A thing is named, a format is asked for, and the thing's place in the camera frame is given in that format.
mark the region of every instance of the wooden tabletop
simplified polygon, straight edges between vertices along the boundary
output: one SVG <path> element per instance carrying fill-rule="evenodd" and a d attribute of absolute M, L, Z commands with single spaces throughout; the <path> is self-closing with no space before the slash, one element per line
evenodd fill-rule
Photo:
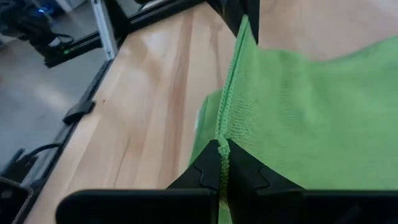
<path fill-rule="evenodd" d="M 262 0 L 259 45 L 313 59 L 398 34 L 395 0 Z M 26 223 L 55 223 L 80 189 L 161 189 L 188 166 L 203 99 L 226 79 L 235 38 L 207 4 L 130 34 Z"/>

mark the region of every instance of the green towel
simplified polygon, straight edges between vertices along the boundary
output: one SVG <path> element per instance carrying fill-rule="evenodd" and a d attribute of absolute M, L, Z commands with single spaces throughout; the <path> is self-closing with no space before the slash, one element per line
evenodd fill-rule
<path fill-rule="evenodd" d="M 192 160 L 219 140 L 222 189 L 231 138 L 306 189 L 397 190 L 398 38 L 314 62 L 259 48 L 244 17 L 222 93 L 200 114 Z"/>

